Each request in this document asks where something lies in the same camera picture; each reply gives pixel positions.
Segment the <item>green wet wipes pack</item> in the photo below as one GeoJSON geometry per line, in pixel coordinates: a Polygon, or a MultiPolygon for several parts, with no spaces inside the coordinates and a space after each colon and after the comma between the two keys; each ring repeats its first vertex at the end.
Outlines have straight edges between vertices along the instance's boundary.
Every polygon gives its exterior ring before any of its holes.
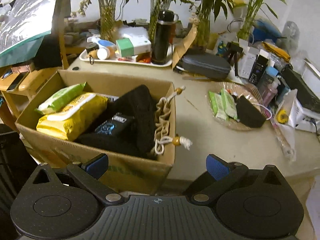
{"type": "Polygon", "coordinates": [[[85,86],[86,83],[84,82],[62,88],[50,96],[45,102],[41,103],[35,111],[41,115],[56,113],[79,96],[85,86]]]}

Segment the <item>black knit beanie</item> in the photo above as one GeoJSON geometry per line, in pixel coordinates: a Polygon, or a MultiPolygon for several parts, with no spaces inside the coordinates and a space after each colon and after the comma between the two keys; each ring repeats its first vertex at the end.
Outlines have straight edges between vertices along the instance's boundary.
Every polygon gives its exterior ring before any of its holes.
{"type": "Polygon", "coordinates": [[[77,139],[76,143],[102,150],[155,160],[151,153],[155,145],[154,133],[156,103],[146,85],[140,85],[114,102],[103,111],[77,139]],[[117,113],[132,116],[135,124],[130,133],[122,137],[95,134],[94,130],[117,113]]]}

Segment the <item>orange white pill bottle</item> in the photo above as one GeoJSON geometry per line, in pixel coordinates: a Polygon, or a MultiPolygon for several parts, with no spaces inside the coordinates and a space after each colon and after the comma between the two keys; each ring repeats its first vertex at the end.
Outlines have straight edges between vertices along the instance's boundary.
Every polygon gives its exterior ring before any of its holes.
{"type": "Polygon", "coordinates": [[[109,60],[115,57],[115,51],[112,47],[99,48],[97,51],[97,57],[100,60],[109,60]]]}

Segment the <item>black thermos bottle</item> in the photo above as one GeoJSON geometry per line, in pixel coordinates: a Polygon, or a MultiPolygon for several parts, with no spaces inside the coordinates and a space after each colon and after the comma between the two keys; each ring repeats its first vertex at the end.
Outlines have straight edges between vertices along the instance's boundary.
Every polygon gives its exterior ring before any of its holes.
{"type": "Polygon", "coordinates": [[[152,43],[151,62],[153,64],[165,64],[172,28],[177,20],[178,15],[171,10],[161,10],[159,12],[152,43]]]}

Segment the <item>silver green foil bag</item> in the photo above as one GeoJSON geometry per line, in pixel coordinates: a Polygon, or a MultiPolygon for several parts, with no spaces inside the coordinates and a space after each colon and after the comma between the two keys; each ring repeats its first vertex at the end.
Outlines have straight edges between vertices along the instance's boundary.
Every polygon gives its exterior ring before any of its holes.
{"type": "Polygon", "coordinates": [[[33,59],[52,32],[56,0],[17,0],[1,24],[1,67],[33,59]]]}

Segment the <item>beige drawstring pouch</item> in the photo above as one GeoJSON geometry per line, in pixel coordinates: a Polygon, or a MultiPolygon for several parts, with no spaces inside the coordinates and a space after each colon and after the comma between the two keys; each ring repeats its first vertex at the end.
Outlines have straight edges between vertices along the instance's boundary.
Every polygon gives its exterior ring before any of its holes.
{"type": "Polygon", "coordinates": [[[192,141],[188,138],[176,135],[171,137],[169,135],[170,122],[169,118],[171,116],[171,102],[172,100],[180,95],[185,90],[185,86],[178,87],[175,91],[167,97],[160,98],[159,102],[156,104],[155,111],[155,133],[154,142],[155,145],[151,150],[154,156],[163,155],[165,145],[172,144],[174,146],[183,146],[185,149],[190,150],[193,145],[192,141]]]}

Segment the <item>white plastic bag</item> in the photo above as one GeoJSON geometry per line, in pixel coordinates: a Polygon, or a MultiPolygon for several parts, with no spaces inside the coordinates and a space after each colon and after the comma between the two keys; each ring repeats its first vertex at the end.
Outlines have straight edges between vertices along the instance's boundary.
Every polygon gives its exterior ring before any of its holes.
{"type": "Polygon", "coordinates": [[[131,27],[124,25],[118,29],[118,38],[144,36],[149,38],[148,31],[144,27],[131,27]]]}

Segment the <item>grey zip case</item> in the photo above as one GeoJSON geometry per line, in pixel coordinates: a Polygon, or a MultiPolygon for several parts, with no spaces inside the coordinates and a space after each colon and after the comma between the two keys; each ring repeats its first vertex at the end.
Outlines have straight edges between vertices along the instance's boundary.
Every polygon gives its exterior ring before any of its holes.
{"type": "Polygon", "coordinates": [[[184,54],[177,65],[187,72],[212,80],[224,80],[231,71],[231,65],[223,57],[193,50],[184,54]]]}

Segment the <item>black tissue pack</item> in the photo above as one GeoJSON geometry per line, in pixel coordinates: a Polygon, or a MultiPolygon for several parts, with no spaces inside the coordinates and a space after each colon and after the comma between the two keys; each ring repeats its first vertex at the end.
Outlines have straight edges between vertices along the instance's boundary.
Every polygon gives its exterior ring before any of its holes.
{"type": "Polygon", "coordinates": [[[122,137],[132,131],[134,124],[134,117],[117,113],[112,118],[99,125],[94,130],[94,133],[113,137],[122,137]]]}

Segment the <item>black tall box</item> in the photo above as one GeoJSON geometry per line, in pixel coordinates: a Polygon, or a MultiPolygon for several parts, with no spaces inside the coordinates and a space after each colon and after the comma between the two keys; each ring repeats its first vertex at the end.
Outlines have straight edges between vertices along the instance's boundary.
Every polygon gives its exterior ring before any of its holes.
{"type": "Polygon", "coordinates": [[[256,58],[250,76],[249,83],[257,85],[259,80],[261,79],[266,67],[267,67],[268,59],[264,56],[258,55],[256,58]]]}

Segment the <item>green white box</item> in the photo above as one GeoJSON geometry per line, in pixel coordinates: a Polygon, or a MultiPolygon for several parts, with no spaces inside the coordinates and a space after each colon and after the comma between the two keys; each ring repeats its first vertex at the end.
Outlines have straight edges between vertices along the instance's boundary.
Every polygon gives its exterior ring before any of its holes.
{"type": "Polygon", "coordinates": [[[116,47],[121,57],[149,53],[152,50],[150,40],[143,36],[129,36],[116,40],[116,47]]]}

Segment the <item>brown paper bag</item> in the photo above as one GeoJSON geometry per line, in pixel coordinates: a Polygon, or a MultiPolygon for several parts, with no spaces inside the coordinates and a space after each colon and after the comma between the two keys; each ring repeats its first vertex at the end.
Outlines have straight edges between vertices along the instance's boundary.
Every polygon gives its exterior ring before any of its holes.
{"type": "Polygon", "coordinates": [[[172,69],[178,64],[183,55],[187,52],[193,44],[197,36],[197,25],[193,24],[187,36],[175,45],[172,55],[172,69]]]}

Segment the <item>yellow wet wipes pack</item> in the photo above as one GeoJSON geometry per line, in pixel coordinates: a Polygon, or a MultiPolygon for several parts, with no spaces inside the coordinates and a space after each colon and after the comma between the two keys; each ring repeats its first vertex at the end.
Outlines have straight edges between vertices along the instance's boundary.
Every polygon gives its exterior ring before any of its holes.
{"type": "Polygon", "coordinates": [[[36,130],[61,140],[74,141],[107,109],[108,98],[82,93],[61,111],[41,117],[36,130]]]}

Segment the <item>woven basket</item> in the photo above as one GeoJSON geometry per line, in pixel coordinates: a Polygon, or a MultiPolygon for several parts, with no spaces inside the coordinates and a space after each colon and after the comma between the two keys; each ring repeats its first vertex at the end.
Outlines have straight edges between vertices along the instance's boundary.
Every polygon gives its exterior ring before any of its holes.
{"type": "Polygon", "coordinates": [[[250,83],[212,82],[206,97],[213,118],[236,131],[261,128],[272,118],[272,112],[263,104],[257,87],[250,83]]]}

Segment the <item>tan keychain pouch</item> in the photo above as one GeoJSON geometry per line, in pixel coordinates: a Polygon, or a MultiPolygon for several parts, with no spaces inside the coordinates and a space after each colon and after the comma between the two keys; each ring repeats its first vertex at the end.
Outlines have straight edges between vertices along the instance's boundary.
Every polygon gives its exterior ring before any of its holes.
{"type": "Polygon", "coordinates": [[[92,51],[90,51],[89,54],[88,54],[89,63],[90,63],[91,65],[93,65],[94,62],[95,62],[95,60],[98,59],[97,52],[98,52],[97,50],[92,50],[92,51]]]}

